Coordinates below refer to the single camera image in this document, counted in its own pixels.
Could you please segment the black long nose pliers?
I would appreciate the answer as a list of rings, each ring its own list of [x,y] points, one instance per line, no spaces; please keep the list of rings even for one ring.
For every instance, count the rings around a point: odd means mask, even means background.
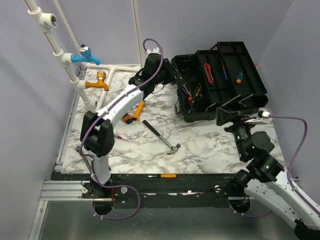
[[[182,91],[187,100],[188,113],[191,114],[193,111],[193,104],[194,104],[194,102],[192,102],[192,93],[190,92],[190,90],[185,84],[182,86]]]

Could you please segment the red black pliers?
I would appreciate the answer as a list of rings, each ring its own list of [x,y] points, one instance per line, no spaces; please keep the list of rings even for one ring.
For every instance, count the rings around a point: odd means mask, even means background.
[[[195,102],[200,94],[201,88],[199,86],[196,86],[192,89],[190,89],[189,92],[189,97],[188,97],[188,104],[189,104],[189,111],[193,111],[193,107],[195,105]]]

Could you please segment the red black utility knife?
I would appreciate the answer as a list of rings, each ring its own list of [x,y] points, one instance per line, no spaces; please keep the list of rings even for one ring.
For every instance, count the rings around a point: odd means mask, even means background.
[[[215,79],[214,79],[213,74],[211,72],[211,65],[206,62],[206,63],[203,64],[203,69],[204,69],[205,75],[207,77],[208,83],[209,84],[214,84],[215,83]]]

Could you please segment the black plastic toolbox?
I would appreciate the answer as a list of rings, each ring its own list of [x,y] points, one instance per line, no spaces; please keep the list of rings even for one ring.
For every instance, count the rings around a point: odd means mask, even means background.
[[[222,69],[223,60],[228,79]],[[258,73],[256,65],[242,41],[219,41],[208,50],[197,50],[194,54],[176,55],[172,65],[181,73],[177,80],[177,106],[187,123],[211,121],[217,117],[216,108],[253,114],[269,102],[267,89]],[[214,84],[209,84],[204,71],[204,63],[209,63]],[[243,81],[236,83],[243,71]],[[183,85],[189,90],[201,85],[192,113],[189,112]]]

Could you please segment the green stubby screwdriver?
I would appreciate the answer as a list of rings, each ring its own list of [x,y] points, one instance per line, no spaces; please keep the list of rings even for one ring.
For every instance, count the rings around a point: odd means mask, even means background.
[[[236,82],[237,84],[241,84],[242,81],[243,81],[243,78],[244,78],[244,73],[243,73],[243,71],[241,71],[241,72],[237,75],[235,82]]]

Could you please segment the blue handle screwdriver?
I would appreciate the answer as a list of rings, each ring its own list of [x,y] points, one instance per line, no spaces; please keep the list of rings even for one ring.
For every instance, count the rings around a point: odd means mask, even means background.
[[[221,58],[220,61],[221,61],[221,66],[222,66],[224,77],[225,77],[226,80],[228,80],[228,75],[227,75],[227,71],[226,71],[223,59]]]

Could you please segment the silver claw hammer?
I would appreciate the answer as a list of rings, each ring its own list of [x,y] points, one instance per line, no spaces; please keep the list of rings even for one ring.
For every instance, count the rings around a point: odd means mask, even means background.
[[[165,143],[169,148],[170,151],[167,152],[167,155],[172,155],[178,151],[178,149],[181,147],[179,143],[176,145],[170,144],[149,122],[146,120],[143,120],[142,123],[149,129],[151,130],[159,139],[162,140],[163,143]]]

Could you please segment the orange black tape measure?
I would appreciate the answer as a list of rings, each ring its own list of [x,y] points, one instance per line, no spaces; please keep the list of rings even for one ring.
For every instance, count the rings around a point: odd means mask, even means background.
[[[131,124],[134,120],[133,120],[133,117],[130,115],[130,114],[125,114],[123,117],[122,117],[122,121],[125,122],[126,124]]]

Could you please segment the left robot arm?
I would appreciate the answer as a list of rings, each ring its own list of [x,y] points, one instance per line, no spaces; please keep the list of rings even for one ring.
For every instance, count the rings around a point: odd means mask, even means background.
[[[96,182],[93,191],[101,198],[111,191],[108,154],[115,144],[114,127],[135,105],[150,95],[159,84],[167,85],[182,75],[170,61],[150,53],[144,67],[132,76],[124,90],[108,105],[83,116],[79,154],[90,162],[90,176]]]

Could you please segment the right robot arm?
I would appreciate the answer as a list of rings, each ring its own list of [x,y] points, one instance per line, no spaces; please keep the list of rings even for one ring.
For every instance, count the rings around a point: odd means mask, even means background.
[[[230,180],[230,191],[244,193],[281,217],[300,240],[320,238],[320,206],[294,182],[291,168],[284,166],[270,153],[274,144],[265,131],[251,132],[256,125],[268,124],[274,115],[260,108],[255,115],[216,109],[216,125],[232,125],[224,131],[234,136],[240,161],[247,163]]]

